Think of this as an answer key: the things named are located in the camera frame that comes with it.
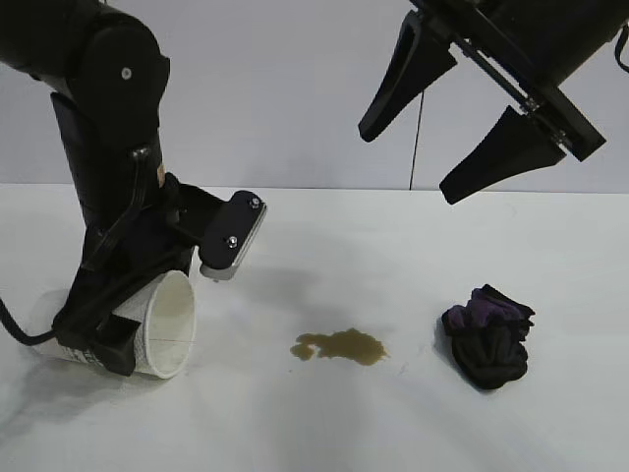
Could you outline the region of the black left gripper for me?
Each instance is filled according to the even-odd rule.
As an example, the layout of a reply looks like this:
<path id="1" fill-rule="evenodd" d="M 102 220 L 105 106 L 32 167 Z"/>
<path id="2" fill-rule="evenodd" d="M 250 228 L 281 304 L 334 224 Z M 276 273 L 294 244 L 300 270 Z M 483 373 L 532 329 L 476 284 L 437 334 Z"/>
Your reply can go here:
<path id="1" fill-rule="evenodd" d="M 156 276 L 191 267 L 191 246 L 167 223 L 173 178 L 159 182 L 157 136 L 146 142 L 146 156 L 135 157 L 104 144 L 64 95 L 54 92 L 51 101 L 86 225 L 80 266 L 52 329 L 72 360 L 128 377 L 141 323 L 112 312 Z"/>

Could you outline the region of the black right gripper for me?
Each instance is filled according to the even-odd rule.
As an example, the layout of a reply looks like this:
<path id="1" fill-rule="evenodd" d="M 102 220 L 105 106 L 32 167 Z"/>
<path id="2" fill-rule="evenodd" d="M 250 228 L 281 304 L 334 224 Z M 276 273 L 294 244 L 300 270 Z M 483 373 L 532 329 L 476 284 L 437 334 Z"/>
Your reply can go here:
<path id="1" fill-rule="evenodd" d="M 370 143 L 420 93 L 457 65 L 449 42 L 480 66 L 543 130 L 583 161 L 605 139 L 560 85 L 622 27 L 622 4 L 608 1 L 418 1 L 404 18 L 380 86 L 359 122 Z M 441 38 L 436 19 L 446 30 Z M 552 167 L 565 152 L 535 122 L 507 107 L 439 184 L 454 205 L 505 179 Z"/>

